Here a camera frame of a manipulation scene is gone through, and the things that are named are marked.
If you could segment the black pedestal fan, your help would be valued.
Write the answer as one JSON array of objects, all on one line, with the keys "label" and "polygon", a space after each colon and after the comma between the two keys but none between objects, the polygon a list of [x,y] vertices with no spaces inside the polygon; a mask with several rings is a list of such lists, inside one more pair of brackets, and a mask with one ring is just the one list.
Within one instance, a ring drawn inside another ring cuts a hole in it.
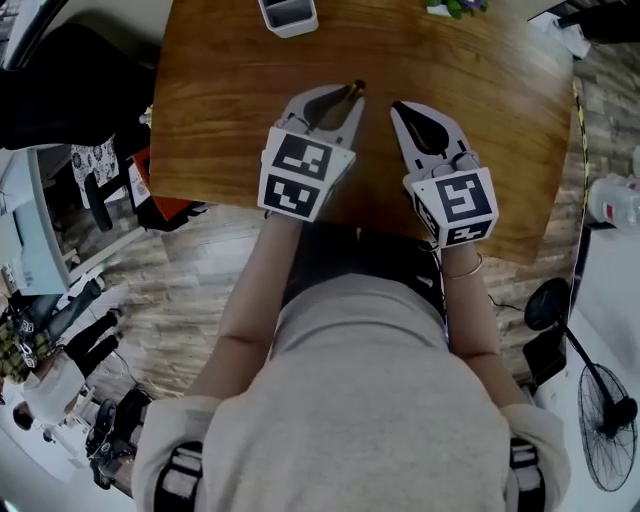
[{"label": "black pedestal fan", "polygon": [[595,363],[568,326],[571,288],[566,280],[544,282],[529,298],[524,321],[534,331],[558,334],[584,363],[577,388],[578,423],[587,470],[596,486],[613,493],[633,469],[639,406],[618,377]]}]

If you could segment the patterned seat cushion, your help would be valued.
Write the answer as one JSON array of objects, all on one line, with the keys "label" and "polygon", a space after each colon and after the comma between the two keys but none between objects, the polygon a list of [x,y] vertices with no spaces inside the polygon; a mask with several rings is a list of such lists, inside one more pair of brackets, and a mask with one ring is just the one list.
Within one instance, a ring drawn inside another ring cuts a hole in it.
[{"label": "patterned seat cushion", "polygon": [[99,146],[71,146],[72,171],[85,209],[90,208],[85,190],[86,177],[93,174],[98,185],[103,186],[119,175],[113,139],[111,137]]}]

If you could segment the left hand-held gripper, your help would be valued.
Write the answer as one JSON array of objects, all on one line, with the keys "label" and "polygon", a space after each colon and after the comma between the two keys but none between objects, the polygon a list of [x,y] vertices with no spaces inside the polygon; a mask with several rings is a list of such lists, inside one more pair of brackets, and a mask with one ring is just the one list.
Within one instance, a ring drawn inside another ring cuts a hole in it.
[{"label": "left hand-held gripper", "polygon": [[262,151],[260,208],[307,222],[317,219],[356,160],[351,146],[365,98],[348,94],[348,85],[331,84],[290,100]]}]

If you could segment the person's right forearm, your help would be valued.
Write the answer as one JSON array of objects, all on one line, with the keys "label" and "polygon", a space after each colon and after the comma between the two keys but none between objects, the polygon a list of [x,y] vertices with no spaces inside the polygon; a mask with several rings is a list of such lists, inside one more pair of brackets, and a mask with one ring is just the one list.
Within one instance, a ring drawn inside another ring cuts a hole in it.
[{"label": "person's right forearm", "polygon": [[505,367],[499,333],[473,244],[444,248],[441,270],[452,352],[479,378],[499,408],[525,404],[526,396]]}]

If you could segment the white pen holder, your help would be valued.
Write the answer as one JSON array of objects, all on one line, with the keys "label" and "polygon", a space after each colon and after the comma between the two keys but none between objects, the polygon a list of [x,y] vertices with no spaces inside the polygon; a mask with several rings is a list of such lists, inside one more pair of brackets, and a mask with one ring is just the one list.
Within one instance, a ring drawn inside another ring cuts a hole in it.
[{"label": "white pen holder", "polygon": [[258,0],[266,27],[280,38],[315,31],[318,17],[314,0]]}]

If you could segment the person's left forearm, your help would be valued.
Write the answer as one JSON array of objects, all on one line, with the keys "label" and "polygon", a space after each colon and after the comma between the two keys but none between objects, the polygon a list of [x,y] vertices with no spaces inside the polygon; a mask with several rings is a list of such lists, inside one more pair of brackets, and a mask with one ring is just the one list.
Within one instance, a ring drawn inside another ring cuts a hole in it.
[{"label": "person's left forearm", "polygon": [[228,399],[247,391],[269,355],[303,223],[271,214],[222,313],[212,354],[188,396]]}]

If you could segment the clear water jug red label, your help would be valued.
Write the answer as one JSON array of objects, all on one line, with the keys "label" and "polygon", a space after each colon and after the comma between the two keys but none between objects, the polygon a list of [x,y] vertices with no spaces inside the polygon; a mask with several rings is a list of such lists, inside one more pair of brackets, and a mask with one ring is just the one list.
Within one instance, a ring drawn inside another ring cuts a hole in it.
[{"label": "clear water jug red label", "polygon": [[640,179],[615,174],[596,179],[589,189],[587,208],[599,223],[640,232]]}]

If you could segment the black flat box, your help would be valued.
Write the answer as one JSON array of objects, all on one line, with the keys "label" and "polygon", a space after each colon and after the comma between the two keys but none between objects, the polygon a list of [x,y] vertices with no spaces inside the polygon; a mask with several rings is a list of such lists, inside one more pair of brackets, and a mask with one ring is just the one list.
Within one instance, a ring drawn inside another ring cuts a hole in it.
[{"label": "black flat box", "polygon": [[564,335],[559,328],[541,332],[523,347],[532,382],[540,387],[560,373],[567,364]]}]

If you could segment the small potted flower plant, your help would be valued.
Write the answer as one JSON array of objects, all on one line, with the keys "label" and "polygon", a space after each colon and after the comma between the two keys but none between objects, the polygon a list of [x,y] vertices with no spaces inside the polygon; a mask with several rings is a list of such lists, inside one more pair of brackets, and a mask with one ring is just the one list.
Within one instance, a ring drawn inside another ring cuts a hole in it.
[{"label": "small potted flower plant", "polygon": [[429,14],[458,20],[486,13],[489,7],[488,0],[425,0],[425,3]]}]

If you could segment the person's beige shirt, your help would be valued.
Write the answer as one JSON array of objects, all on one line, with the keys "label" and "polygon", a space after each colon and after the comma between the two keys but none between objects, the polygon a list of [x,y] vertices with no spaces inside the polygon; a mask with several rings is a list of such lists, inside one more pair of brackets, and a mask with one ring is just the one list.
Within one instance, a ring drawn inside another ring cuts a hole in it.
[{"label": "person's beige shirt", "polygon": [[283,310],[270,361],[224,400],[154,402],[138,512],[556,512],[562,421],[497,407],[408,287],[345,275]]}]

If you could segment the person's dark trousers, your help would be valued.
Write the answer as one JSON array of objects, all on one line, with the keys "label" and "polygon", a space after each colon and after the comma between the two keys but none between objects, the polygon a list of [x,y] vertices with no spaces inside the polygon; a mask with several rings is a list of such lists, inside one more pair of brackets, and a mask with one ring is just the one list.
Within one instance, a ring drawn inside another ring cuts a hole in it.
[{"label": "person's dark trousers", "polygon": [[428,242],[332,222],[302,228],[282,304],[347,274],[399,282],[445,315],[441,273]]}]

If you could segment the white desk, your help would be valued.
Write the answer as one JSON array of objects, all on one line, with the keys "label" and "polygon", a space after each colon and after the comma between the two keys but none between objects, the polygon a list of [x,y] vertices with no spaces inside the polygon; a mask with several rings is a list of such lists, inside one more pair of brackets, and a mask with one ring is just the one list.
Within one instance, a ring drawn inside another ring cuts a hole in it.
[{"label": "white desk", "polygon": [[20,254],[7,264],[24,296],[57,295],[70,289],[69,271],[47,208],[37,153],[15,152],[0,179],[0,206],[13,219]]}]

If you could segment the black mesh office chair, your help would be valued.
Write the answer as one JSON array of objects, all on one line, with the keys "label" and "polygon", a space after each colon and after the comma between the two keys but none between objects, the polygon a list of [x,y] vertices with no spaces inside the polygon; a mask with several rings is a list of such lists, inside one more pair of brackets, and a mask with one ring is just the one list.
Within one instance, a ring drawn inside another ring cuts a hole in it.
[{"label": "black mesh office chair", "polygon": [[0,68],[0,148],[111,141],[125,163],[150,144],[140,118],[153,103],[155,72],[91,29],[67,23],[37,45],[25,66]]}]

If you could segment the red box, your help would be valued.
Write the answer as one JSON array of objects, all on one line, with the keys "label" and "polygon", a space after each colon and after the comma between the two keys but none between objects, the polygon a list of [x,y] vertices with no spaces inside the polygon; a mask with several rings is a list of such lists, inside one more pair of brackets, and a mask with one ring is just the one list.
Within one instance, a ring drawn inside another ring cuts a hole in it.
[{"label": "red box", "polygon": [[196,211],[198,208],[203,206],[203,203],[201,202],[157,196],[151,192],[149,146],[134,153],[132,155],[132,160],[154,205],[166,221],[170,221],[179,214],[186,213],[189,210]]}]

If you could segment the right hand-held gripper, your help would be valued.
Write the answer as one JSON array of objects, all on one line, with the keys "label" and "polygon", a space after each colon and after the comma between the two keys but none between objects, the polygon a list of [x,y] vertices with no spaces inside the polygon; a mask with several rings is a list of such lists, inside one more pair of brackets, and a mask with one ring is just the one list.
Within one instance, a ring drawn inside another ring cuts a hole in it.
[{"label": "right hand-held gripper", "polygon": [[[489,238],[499,218],[490,170],[467,151],[460,126],[442,112],[411,101],[393,102],[390,116],[410,173],[403,185],[435,243],[444,249]],[[430,161],[451,158],[430,171]]]}]

